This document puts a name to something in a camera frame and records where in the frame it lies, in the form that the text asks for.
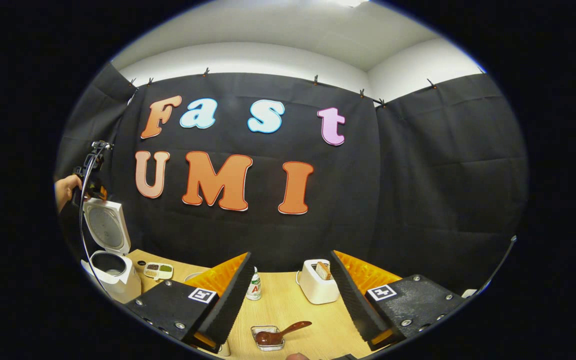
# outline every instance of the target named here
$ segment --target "table surface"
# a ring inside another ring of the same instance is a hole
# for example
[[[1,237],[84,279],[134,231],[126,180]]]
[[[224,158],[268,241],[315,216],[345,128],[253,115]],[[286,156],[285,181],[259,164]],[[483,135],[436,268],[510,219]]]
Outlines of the table surface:
[[[208,269],[165,259],[141,250],[134,250],[126,257],[132,260],[141,278],[142,292],[147,292],[158,283],[144,275],[144,266],[137,264],[140,260],[173,265],[172,280],[179,283],[183,283],[190,274]],[[302,353],[311,360],[330,360],[347,354],[359,359],[374,353],[359,335],[341,296],[334,302],[314,305],[306,299],[301,287],[295,282],[296,274],[297,271],[259,273],[261,298],[244,298],[228,336],[230,355],[216,355],[218,358],[285,360],[290,354]],[[299,321],[309,321],[312,325],[288,333],[284,336],[285,346],[277,351],[260,351],[250,332],[253,326],[277,326],[279,330],[284,330]]]

